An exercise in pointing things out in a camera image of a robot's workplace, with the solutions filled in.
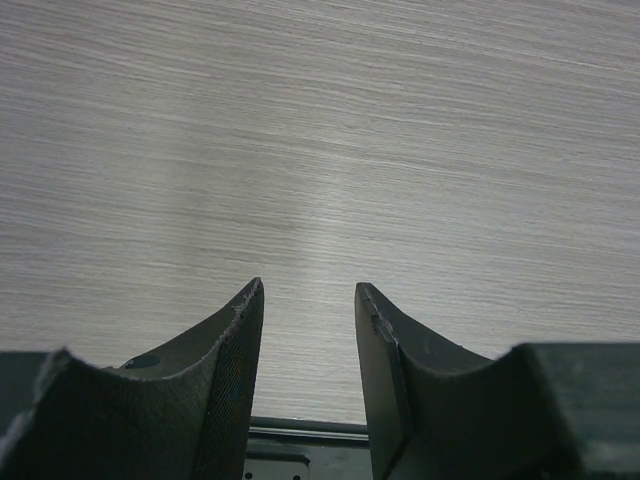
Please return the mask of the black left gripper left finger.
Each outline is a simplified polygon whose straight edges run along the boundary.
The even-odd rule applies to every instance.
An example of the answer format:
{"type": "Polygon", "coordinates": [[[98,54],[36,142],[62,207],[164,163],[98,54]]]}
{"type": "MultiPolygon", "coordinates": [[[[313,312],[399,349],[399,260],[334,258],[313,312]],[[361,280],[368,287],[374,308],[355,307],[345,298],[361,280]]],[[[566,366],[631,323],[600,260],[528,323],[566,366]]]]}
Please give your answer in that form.
{"type": "Polygon", "coordinates": [[[238,479],[263,326],[251,280],[219,311],[124,365],[67,349],[1,355],[5,479],[238,479]]]}

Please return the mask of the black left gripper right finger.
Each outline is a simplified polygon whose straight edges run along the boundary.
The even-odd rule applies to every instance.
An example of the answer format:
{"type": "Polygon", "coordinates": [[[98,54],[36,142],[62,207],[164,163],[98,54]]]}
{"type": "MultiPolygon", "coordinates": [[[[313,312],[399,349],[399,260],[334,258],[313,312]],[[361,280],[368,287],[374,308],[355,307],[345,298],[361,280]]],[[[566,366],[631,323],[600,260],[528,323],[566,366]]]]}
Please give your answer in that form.
{"type": "Polygon", "coordinates": [[[639,347],[524,343],[491,360],[370,283],[355,326],[377,479],[635,479],[639,347]]]}

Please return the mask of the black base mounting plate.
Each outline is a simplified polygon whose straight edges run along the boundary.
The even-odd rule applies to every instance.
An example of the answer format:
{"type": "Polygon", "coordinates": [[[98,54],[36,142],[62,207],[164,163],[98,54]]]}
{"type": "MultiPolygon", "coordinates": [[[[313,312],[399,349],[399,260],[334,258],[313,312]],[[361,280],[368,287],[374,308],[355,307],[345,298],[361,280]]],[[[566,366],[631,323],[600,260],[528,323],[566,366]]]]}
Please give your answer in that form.
{"type": "Polygon", "coordinates": [[[244,479],[371,480],[364,425],[253,417],[244,479]]]}

